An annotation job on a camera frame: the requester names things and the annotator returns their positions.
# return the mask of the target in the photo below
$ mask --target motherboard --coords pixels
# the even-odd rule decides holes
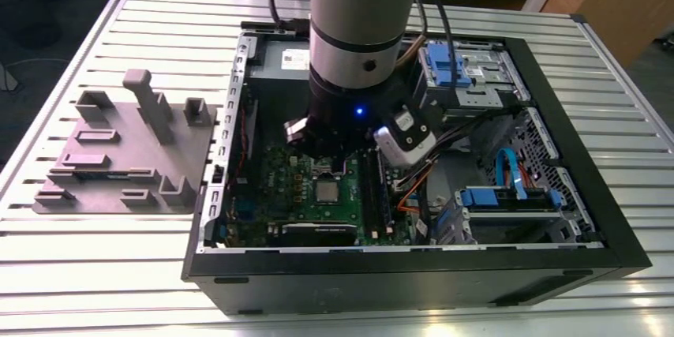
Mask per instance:
[[[238,238],[230,244],[409,245],[410,220],[406,215],[394,220],[385,193],[401,173],[379,166],[378,156],[358,152],[334,170],[330,159],[267,145],[255,165],[254,196],[234,200]]]

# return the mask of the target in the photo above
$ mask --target green circuit board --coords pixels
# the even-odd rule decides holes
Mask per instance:
[[[343,223],[358,228],[359,245],[409,244],[407,223],[391,225],[393,233],[374,238],[362,214],[358,159],[350,157],[333,171],[327,159],[315,160],[287,147],[268,145],[260,159],[255,200],[238,199],[238,245],[264,247],[275,224]]]

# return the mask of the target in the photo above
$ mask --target aluminum table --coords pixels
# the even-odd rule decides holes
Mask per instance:
[[[307,0],[278,0],[305,17]],[[430,27],[441,32],[437,11]],[[0,175],[0,331],[87,335],[669,335],[674,328],[674,139],[593,30],[566,15],[447,8],[455,33],[519,37],[547,75],[653,268],[533,307],[227,317],[180,280],[191,215],[39,215],[32,196],[86,90],[132,100],[150,69],[171,103],[226,99],[240,22],[267,0],[110,0]],[[410,29],[419,29],[417,10]]]

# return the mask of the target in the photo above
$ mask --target sticker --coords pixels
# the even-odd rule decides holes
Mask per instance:
[[[470,67],[466,68],[466,74],[473,75],[475,77],[485,77],[485,74],[482,73],[482,70],[479,69],[471,69]]]
[[[422,221],[422,219],[417,219],[417,230],[419,230],[419,233],[423,234],[423,237],[426,237],[426,233],[429,233],[429,227],[426,226],[426,223]]]
[[[286,49],[283,51],[282,70],[309,70],[307,49]]]

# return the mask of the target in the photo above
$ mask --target silver cylinder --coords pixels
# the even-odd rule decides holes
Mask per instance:
[[[393,73],[413,0],[311,0],[311,62],[339,87],[367,88]]]
[[[311,30],[310,52],[313,68],[321,77],[342,88],[367,88],[382,83],[395,67],[401,41],[391,47],[374,52],[346,51],[331,45]],[[374,69],[366,70],[374,62]]]

